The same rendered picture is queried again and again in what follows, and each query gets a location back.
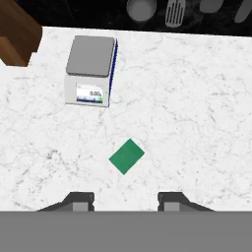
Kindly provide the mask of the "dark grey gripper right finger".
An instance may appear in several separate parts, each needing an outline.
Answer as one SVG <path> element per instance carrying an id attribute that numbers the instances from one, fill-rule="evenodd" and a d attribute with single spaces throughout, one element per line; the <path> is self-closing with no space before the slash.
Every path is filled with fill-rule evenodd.
<path id="1" fill-rule="evenodd" d="M 191 202 L 182 192 L 158 192 L 159 212 L 210 212 L 211 209 Z"/>

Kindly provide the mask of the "grey hanging spoon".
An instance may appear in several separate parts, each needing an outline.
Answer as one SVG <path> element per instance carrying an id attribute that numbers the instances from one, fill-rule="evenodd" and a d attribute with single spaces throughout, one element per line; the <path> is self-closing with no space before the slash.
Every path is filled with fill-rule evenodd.
<path id="1" fill-rule="evenodd" d="M 240 24 L 246 20 L 252 11 L 252 0 L 243 0 L 240 4 L 237 13 L 234 18 L 236 24 Z"/>

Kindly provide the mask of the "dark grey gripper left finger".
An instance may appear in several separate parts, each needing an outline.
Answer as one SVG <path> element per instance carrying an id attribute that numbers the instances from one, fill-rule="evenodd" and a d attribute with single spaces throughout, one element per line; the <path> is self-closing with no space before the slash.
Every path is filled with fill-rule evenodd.
<path id="1" fill-rule="evenodd" d="M 41 209 L 42 212 L 93 212 L 94 192 L 70 192 L 62 202 Z"/>

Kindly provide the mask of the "green sponge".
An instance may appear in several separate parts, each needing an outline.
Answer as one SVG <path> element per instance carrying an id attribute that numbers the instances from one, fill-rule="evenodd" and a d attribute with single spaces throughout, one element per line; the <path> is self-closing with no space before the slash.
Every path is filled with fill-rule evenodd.
<path id="1" fill-rule="evenodd" d="M 109 158 L 109 161 L 122 174 L 126 174 L 144 153 L 132 139 L 129 139 Z"/>

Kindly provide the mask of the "grey round ladle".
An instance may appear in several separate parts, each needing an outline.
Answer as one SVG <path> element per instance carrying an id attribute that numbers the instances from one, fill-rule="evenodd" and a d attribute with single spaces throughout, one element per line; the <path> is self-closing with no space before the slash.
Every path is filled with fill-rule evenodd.
<path id="1" fill-rule="evenodd" d="M 156 12 L 157 0 L 128 0 L 126 10 L 135 22 L 146 22 Z"/>

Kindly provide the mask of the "white kitchen scale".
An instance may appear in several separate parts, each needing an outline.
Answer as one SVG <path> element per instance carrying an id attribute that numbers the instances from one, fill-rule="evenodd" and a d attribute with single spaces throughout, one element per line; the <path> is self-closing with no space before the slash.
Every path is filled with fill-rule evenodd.
<path id="1" fill-rule="evenodd" d="M 117 50 L 114 37 L 75 36 L 66 66 L 66 103 L 109 107 Z"/>

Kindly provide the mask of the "grey slotted spatula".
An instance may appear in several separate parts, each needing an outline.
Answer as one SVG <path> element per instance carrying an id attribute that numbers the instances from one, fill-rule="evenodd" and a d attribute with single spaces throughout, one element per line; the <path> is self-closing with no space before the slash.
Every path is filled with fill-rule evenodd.
<path id="1" fill-rule="evenodd" d="M 168 28 L 179 28 L 185 14 L 186 0 L 168 0 L 165 12 L 165 25 Z"/>

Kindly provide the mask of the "brown wooden cutting board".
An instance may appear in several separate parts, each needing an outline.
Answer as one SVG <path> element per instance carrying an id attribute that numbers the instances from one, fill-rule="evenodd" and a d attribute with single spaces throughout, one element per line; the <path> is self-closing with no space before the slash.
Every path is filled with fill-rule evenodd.
<path id="1" fill-rule="evenodd" d="M 42 26 L 15 0 L 0 0 L 0 59 L 6 66 L 27 67 L 41 38 Z"/>

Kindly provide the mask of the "grey flat spatula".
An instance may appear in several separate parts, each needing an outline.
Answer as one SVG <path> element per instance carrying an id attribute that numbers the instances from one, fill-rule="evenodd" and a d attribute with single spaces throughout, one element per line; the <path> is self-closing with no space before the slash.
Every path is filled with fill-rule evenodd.
<path id="1" fill-rule="evenodd" d="M 223 0 L 201 0 L 200 11 L 204 14 L 216 13 L 222 6 Z"/>

